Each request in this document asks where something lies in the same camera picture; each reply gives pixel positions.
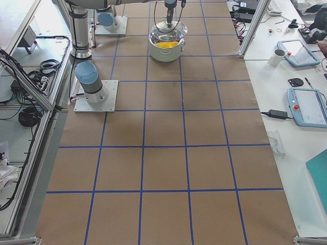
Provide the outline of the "second arm gripper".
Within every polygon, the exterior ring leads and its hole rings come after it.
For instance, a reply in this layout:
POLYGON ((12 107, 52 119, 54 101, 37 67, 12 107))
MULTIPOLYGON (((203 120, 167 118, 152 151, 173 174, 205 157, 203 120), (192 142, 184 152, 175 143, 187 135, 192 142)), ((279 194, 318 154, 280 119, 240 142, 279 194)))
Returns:
POLYGON ((177 0, 164 0, 167 9, 167 26, 172 27, 174 8, 177 6, 177 0))

